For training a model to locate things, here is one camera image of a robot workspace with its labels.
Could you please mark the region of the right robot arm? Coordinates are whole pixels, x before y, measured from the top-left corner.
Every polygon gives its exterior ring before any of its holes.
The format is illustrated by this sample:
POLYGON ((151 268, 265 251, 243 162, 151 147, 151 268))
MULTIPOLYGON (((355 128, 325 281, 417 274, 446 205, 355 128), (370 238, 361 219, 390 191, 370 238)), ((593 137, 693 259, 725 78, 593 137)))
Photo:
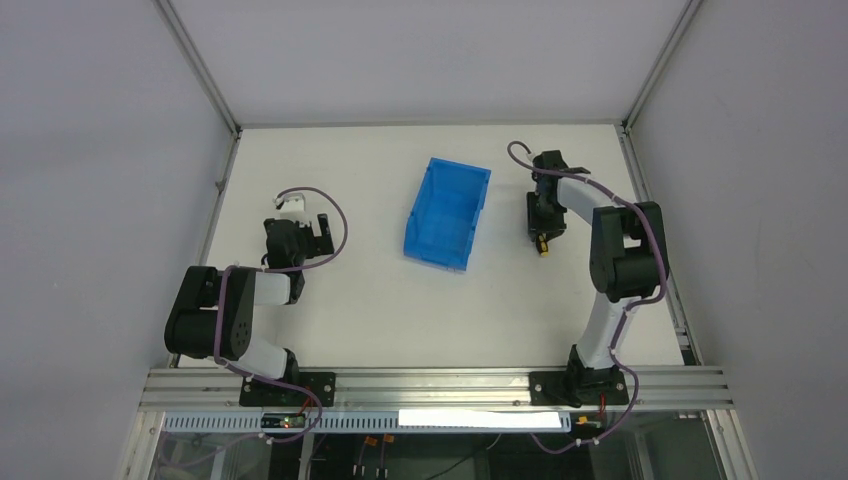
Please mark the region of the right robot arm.
POLYGON ((527 232, 546 255, 573 213, 590 227, 589 274, 596 296, 581 338, 566 366, 533 373, 537 404, 569 405, 626 399, 617 348, 632 314, 668 279, 662 211, 654 202, 630 203, 595 185, 583 167, 570 167, 558 151, 530 157, 535 183, 526 196, 527 232))

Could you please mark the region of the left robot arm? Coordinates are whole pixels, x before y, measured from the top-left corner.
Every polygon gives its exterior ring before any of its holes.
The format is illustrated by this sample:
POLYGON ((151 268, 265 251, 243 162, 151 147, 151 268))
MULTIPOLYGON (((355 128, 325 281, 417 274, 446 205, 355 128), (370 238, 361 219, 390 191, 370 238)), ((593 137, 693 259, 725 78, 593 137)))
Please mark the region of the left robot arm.
POLYGON ((315 231, 309 221, 266 219, 267 271, 189 267, 166 322, 166 349, 194 359, 218 359, 249 375, 299 384, 294 352, 255 335, 253 317, 258 307, 296 304, 305 287, 305 262, 335 253, 328 216, 319 214, 317 223, 315 231))

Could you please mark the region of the black yellow screwdriver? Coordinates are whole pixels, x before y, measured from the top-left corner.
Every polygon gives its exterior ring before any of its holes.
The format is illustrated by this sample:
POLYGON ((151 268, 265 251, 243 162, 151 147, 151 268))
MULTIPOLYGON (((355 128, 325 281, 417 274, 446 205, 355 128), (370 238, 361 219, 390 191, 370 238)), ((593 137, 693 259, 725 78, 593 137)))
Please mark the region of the black yellow screwdriver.
POLYGON ((542 233, 536 237, 535 246, 541 257, 547 257, 549 255, 548 238, 546 234, 542 233))

